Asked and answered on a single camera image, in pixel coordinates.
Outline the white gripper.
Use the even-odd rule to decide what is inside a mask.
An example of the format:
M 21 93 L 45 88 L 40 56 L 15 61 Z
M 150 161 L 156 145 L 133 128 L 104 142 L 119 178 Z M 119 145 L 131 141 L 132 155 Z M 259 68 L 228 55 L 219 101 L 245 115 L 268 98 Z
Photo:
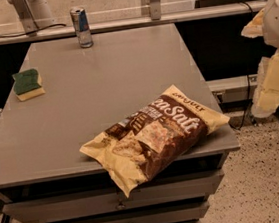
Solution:
M 264 34 L 264 42 L 277 48 L 269 58 L 262 57 L 258 66 L 257 88 L 254 91 L 251 114 L 269 117 L 279 107 L 279 0 L 268 0 L 242 29 L 241 35 L 257 38 Z

